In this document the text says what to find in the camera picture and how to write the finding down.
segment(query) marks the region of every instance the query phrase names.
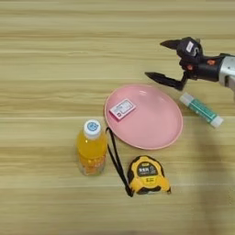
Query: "pink plate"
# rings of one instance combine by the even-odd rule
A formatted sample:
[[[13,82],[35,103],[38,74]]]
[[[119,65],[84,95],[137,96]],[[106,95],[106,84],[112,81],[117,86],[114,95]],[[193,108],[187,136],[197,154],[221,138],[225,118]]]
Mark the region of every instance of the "pink plate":
[[[136,108],[120,121],[109,109],[125,98]],[[107,125],[116,136],[129,145],[157,150],[174,143],[183,128],[178,105],[167,94],[143,84],[126,85],[114,91],[106,101]]]

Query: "orange liquid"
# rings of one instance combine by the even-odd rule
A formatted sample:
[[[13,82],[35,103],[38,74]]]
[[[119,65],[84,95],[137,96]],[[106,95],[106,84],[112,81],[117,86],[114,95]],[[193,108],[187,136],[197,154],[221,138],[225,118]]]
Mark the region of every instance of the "orange liquid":
[[[89,140],[82,130],[77,138],[78,160],[85,175],[101,173],[106,161],[107,140],[101,132],[96,140]]]

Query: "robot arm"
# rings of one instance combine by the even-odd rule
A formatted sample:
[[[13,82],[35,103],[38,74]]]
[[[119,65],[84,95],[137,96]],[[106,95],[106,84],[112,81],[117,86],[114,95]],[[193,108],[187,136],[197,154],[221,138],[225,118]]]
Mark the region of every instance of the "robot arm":
[[[182,80],[178,81],[161,73],[145,73],[155,82],[182,91],[188,79],[203,79],[219,82],[235,94],[235,56],[229,54],[220,54],[215,57],[204,56],[199,40],[190,37],[166,40],[161,45],[176,50],[181,58],[180,65],[184,70],[184,75]]]

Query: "plastic bottle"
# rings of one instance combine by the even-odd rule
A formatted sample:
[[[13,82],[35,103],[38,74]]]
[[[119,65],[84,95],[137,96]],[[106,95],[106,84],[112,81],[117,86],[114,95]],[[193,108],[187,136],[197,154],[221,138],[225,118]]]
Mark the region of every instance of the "plastic bottle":
[[[106,162],[107,140],[97,120],[88,120],[77,138],[79,166],[83,174],[99,174]]]
[[[188,93],[184,93],[180,97],[180,101],[188,106],[195,113],[197,113],[199,116],[204,118],[214,128],[219,127],[224,120],[222,117],[206,107],[206,105],[204,105],[202,102]]]

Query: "orange juice bottle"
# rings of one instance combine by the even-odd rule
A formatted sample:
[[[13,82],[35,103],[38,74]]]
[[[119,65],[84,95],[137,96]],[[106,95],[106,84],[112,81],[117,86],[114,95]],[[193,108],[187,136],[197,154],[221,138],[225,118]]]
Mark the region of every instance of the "orange juice bottle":
[[[107,140],[97,120],[88,120],[77,138],[77,151],[80,169],[83,174],[99,174],[106,161]]]

